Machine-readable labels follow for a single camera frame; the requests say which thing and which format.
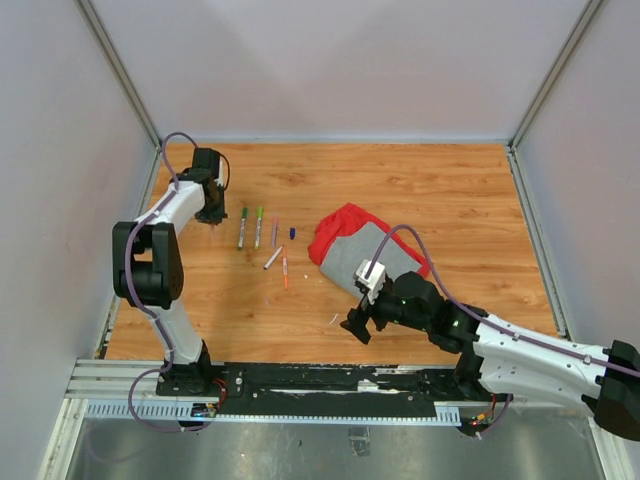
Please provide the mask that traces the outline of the orange white pen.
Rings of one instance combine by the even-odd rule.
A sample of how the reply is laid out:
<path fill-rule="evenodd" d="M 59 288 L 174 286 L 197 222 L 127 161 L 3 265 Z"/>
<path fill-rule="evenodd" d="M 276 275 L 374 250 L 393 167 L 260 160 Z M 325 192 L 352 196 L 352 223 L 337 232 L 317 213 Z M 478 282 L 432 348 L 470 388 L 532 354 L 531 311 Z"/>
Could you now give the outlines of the orange white pen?
<path fill-rule="evenodd" d="M 245 239 L 245 231 L 246 231 L 247 219 L 246 220 L 240 219 L 239 238 L 238 238 L 238 243 L 237 243 L 237 249 L 239 251 L 241 251 L 243 249 L 243 247 L 244 247 L 244 239 Z"/>

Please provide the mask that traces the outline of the white marker green end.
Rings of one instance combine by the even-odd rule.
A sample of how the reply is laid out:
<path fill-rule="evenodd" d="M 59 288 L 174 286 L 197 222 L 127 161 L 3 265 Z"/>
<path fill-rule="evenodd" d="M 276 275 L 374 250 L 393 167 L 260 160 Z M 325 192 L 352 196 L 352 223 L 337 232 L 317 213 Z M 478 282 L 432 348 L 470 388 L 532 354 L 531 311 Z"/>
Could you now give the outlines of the white marker green end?
<path fill-rule="evenodd" d="M 256 227 L 255 227 L 255 237 L 254 237 L 254 249 L 258 250 L 261 244 L 261 230 L 262 230 L 262 219 L 257 218 L 256 215 Z"/>

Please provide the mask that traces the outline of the purple pen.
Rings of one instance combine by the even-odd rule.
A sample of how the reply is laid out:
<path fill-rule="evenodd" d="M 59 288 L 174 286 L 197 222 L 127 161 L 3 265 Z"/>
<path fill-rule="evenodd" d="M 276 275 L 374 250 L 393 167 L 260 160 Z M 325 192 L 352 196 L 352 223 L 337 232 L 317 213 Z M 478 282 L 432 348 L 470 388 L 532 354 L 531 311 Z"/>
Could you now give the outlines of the purple pen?
<path fill-rule="evenodd" d="M 276 213 L 272 219 L 271 226 L 271 248 L 275 249 L 277 244 L 277 236 L 278 236 L 278 227 L 279 227 L 279 215 Z"/>

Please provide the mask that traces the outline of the orange highlighter pen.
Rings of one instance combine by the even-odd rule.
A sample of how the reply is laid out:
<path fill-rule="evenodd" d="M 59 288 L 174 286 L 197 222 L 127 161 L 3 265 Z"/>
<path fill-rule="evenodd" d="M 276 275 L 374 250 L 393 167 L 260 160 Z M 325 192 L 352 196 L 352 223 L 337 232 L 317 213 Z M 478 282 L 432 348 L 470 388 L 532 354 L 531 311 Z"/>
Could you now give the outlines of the orange highlighter pen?
<path fill-rule="evenodd" d="M 282 245 L 282 273 L 283 273 L 283 285 L 285 291 L 289 288 L 289 275 L 288 275 L 288 257 L 286 246 Z"/>

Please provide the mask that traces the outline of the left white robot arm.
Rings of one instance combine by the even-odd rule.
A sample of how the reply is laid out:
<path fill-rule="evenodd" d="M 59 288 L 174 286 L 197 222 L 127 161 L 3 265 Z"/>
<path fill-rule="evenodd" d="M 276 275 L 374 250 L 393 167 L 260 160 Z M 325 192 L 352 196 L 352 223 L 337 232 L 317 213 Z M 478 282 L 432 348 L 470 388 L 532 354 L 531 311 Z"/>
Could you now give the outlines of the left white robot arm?
<path fill-rule="evenodd" d="M 112 229 L 115 294 L 147 317 L 163 345 L 156 386 L 161 396 L 205 395 L 214 385 L 208 348 L 181 300 L 184 268 L 178 236 L 190 220 L 213 226 L 227 217 L 227 167 L 220 152 L 196 147 L 191 166 L 172 178 L 148 212 Z"/>

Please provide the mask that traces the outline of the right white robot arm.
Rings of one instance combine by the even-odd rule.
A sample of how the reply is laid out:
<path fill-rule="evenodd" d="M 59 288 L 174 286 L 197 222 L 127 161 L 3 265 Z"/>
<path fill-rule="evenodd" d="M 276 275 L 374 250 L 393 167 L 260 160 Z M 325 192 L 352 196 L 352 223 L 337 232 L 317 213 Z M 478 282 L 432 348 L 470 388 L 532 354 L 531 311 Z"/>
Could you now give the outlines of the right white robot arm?
<path fill-rule="evenodd" d="M 574 407 L 609 433 L 639 438 L 639 351 L 615 340 L 608 347 L 554 338 L 485 310 L 443 297 L 416 272 L 391 279 L 357 273 L 362 298 L 342 322 L 362 343 L 393 323 L 420 331 L 458 355 L 453 387 L 466 400 L 496 394 Z"/>

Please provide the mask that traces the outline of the red and grey cloth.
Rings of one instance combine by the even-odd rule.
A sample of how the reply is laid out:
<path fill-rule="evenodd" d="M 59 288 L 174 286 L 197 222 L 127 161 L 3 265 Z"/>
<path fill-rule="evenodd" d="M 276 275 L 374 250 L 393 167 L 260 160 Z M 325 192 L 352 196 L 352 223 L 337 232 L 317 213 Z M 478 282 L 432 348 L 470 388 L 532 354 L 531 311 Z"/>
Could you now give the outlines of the red and grey cloth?
<path fill-rule="evenodd" d="M 347 203 L 323 218 L 308 246 L 310 260 L 335 285 L 358 298 L 354 274 L 362 261 L 371 260 L 391 230 L 389 224 L 363 208 Z M 430 267 L 424 256 L 395 234 L 385 245 L 378 261 L 395 280 L 414 271 L 426 277 Z"/>

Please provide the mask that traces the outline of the white marker blue end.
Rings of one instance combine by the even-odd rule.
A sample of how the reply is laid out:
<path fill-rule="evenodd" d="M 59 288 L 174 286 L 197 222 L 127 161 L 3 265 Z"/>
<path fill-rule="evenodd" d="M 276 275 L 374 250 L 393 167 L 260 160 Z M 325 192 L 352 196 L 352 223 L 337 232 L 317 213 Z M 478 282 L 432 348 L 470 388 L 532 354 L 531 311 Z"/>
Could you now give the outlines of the white marker blue end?
<path fill-rule="evenodd" d="M 270 258 L 264 264 L 264 266 L 263 266 L 264 270 L 268 270 L 273 265 L 273 263 L 276 261 L 276 259 L 279 257 L 279 255 L 282 253 L 283 249 L 284 249 L 284 245 L 280 245 L 278 248 L 276 248 L 276 250 L 270 256 Z"/>

